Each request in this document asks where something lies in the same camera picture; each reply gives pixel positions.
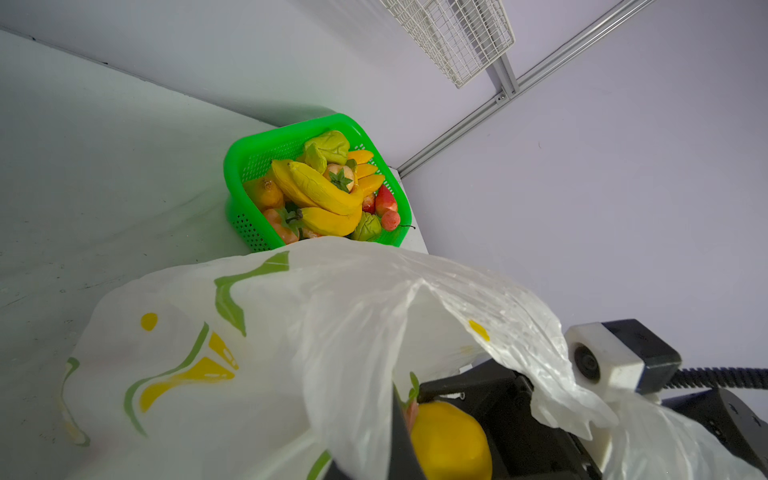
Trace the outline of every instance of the fake fruit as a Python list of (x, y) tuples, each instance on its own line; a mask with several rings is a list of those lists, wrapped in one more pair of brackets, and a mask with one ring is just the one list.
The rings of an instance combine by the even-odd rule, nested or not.
[(362, 199), (362, 211), (374, 214), (376, 212), (376, 195), (370, 194)]
[(360, 222), (357, 224), (355, 231), (352, 232), (352, 240), (367, 242), (368, 240), (376, 239), (381, 233), (381, 220), (376, 215), (363, 212)]
[(362, 204), (362, 197), (342, 192), (322, 174), (309, 165), (291, 162), (288, 164), (291, 177), (296, 185), (319, 207), (338, 215), (349, 215)]
[(348, 160), (349, 141), (338, 130), (327, 131), (304, 142), (304, 151), (308, 151), (312, 145), (317, 148), (317, 153), (324, 157), (329, 164), (344, 165)]
[(304, 224), (320, 235), (346, 237), (360, 223), (362, 208), (358, 205), (349, 215), (337, 215), (322, 208), (311, 207), (301, 209), (301, 214)]
[(320, 154), (320, 150), (317, 149), (317, 145), (311, 144), (309, 148), (304, 151), (304, 154), (296, 159), (297, 162), (307, 164), (320, 173), (326, 171), (328, 167), (328, 160)]
[(297, 237), (296, 234), (292, 232), (290, 228), (286, 228), (283, 226), (283, 218), (280, 216), (279, 213), (277, 213), (277, 210), (273, 208), (270, 208), (269, 210), (265, 210), (264, 218), (266, 218), (266, 221), (270, 222), (270, 225), (272, 225), (272, 228), (275, 229), (278, 235), (280, 235), (280, 238), (283, 240), (283, 242), (286, 243), (286, 245), (299, 241), (299, 237)]
[(357, 180), (357, 188), (353, 195), (359, 195), (362, 203), (363, 198), (376, 192), (383, 183), (384, 175), (369, 175), (368, 177), (360, 178)]
[(355, 172), (346, 165), (329, 165), (323, 176), (345, 194), (352, 191), (355, 183)]
[(308, 238), (320, 238), (323, 235), (320, 235), (319, 233), (310, 230), (306, 227), (299, 228), (299, 240), (306, 240)]
[(389, 188), (382, 186), (379, 188), (379, 194), (376, 195), (376, 215), (382, 217), (387, 210), (397, 211), (397, 202)]
[(419, 405), (411, 443), (428, 480), (491, 480), (491, 450), (482, 427), (449, 403)]
[(388, 232), (394, 231), (400, 225), (400, 214), (394, 210), (387, 210), (382, 215), (382, 227)]
[(354, 160), (358, 165), (367, 164), (373, 158), (373, 152), (367, 150), (354, 150), (350, 151), (346, 157), (350, 160)]
[(359, 209), (362, 205), (362, 199), (375, 192), (384, 182), (383, 175), (370, 175), (360, 179), (353, 193), (346, 194), (309, 165), (291, 162), (288, 164), (288, 168), (296, 186), (308, 198), (318, 207), (337, 215), (349, 215), (355, 209)]
[(369, 175), (373, 175), (379, 171), (379, 168), (376, 165), (373, 164), (362, 164), (357, 166), (357, 177), (363, 178), (368, 177)]
[(275, 179), (277, 186), (280, 187), (288, 200), (292, 200), (299, 207), (317, 207), (317, 204), (293, 181), (293, 176), (290, 173), (292, 163), (291, 160), (272, 160), (269, 175)]
[(270, 175), (247, 181), (243, 184), (243, 189), (259, 210), (285, 207), (283, 191)]

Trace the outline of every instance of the white floor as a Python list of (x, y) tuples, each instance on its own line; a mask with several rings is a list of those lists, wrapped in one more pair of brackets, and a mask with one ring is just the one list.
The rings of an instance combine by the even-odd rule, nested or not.
[[(252, 118), (0, 31), (0, 477), (63, 478), (64, 362), (108, 291), (250, 251), (222, 160)], [(403, 247), (426, 251), (420, 232)]]

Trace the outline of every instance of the green plastic basket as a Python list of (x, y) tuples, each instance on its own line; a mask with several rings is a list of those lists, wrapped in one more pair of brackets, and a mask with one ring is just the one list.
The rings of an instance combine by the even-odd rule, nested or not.
[[(352, 118), (334, 114), (241, 138), (227, 152), (224, 158), (224, 180), (230, 190), (226, 205), (227, 219), (254, 252), (280, 248), (285, 242), (245, 193), (243, 183), (266, 174), (272, 160), (295, 159), (302, 154), (304, 142), (328, 130), (343, 133), (349, 140), (350, 150), (373, 152), (370, 163), (379, 168), (377, 173), (384, 175), (384, 184), (395, 196), (401, 225), (411, 224), (411, 206), (406, 194), (368, 134)], [(399, 247), (408, 230), (408, 227), (398, 227), (393, 232), (384, 231), (376, 242)]]

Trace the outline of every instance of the white plastic bag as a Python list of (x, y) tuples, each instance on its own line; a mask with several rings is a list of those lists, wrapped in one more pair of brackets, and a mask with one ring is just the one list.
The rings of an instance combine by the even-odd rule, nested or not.
[(329, 449), (383, 480), (392, 380), (485, 352), (531, 379), (540, 422), (615, 423), (543, 302), (450, 260), (328, 237), (152, 273), (98, 304), (68, 363), (61, 409), (91, 450), (73, 478), (306, 478)]
[(619, 424), (605, 480), (765, 480), (694, 420), (636, 393), (611, 405)]

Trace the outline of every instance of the wire rack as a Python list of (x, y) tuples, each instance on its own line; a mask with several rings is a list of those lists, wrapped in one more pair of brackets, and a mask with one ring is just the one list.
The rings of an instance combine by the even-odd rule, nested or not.
[(501, 57), (515, 34), (501, 0), (381, 0), (457, 88)]

